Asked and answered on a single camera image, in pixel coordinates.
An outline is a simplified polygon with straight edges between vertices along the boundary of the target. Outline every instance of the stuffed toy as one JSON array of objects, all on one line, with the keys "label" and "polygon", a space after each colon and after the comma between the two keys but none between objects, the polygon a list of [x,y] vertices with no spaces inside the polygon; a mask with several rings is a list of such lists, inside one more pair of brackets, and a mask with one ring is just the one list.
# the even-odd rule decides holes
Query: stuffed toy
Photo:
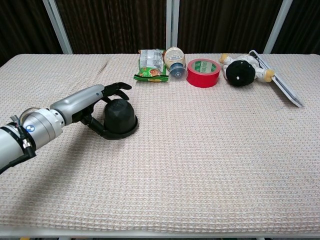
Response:
[{"label": "stuffed toy", "polygon": [[270,83],[275,72],[259,67],[259,62],[253,56],[242,55],[232,59],[223,53],[219,59],[223,64],[223,75],[228,82],[236,87],[251,84],[255,79]]}]

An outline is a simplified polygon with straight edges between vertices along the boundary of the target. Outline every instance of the robotic arm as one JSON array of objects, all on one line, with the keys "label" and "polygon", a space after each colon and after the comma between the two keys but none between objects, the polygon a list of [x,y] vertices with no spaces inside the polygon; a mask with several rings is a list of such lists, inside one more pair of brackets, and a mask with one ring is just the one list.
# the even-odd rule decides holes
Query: robotic arm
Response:
[{"label": "robotic arm", "polygon": [[[13,122],[0,127],[0,174],[35,157],[37,149],[57,138],[63,132],[62,128],[71,123],[81,121],[105,139],[121,139],[133,134],[138,127],[138,119],[132,106],[127,102],[129,97],[121,91],[131,88],[123,82],[108,86],[94,85],[53,103],[50,109],[29,108],[19,118],[11,117]],[[112,95],[118,95],[122,99],[110,100],[108,97]],[[133,124],[130,124],[125,132],[110,131],[106,128],[106,124],[102,125],[91,115],[95,104],[100,100],[109,103],[104,111],[108,107],[117,111],[117,116],[121,112],[129,112],[130,114],[124,116],[133,116],[134,122],[127,118],[122,119],[122,123],[131,121]]]}]

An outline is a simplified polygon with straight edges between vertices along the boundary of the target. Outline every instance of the red tape roll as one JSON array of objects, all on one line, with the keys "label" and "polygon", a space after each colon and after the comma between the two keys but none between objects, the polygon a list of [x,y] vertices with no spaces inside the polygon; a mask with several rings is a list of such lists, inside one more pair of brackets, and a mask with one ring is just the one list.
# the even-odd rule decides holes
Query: red tape roll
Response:
[{"label": "red tape roll", "polygon": [[187,81],[198,88],[209,88],[217,84],[220,64],[205,58],[192,60],[188,64]]}]

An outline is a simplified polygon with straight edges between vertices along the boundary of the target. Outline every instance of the dark curtain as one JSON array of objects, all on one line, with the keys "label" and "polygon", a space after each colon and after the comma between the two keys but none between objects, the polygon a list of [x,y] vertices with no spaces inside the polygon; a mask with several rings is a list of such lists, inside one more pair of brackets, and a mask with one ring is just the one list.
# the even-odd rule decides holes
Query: dark curtain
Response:
[{"label": "dark curtain", "polygon": [[320,54],[320,1],[293,0],[274,54]]},{"label": "dark curtain", "polygon": [[18,54],[61,54],[42,0],[0,0],[0,66]]},{"label": "dark curtain", "polygon": [[75,54],[165,49],[166,0],[56,0]]},{"label": "dark curtain", "polygon": [[262,53],[282,0],[181,0],[178,47],[185,53]]}]

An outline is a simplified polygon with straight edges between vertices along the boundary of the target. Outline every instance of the snack bag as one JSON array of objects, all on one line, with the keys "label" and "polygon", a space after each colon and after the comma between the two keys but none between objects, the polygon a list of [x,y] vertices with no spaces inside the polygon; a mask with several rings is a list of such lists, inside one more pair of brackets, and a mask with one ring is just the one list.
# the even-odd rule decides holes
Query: snack bag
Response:
[{"label": "snack bag", "polygon": [[139,73],[133,79],[144,82],[166,82],[166,66],[163,60],[165,50],[144,49],[139,50]]}]

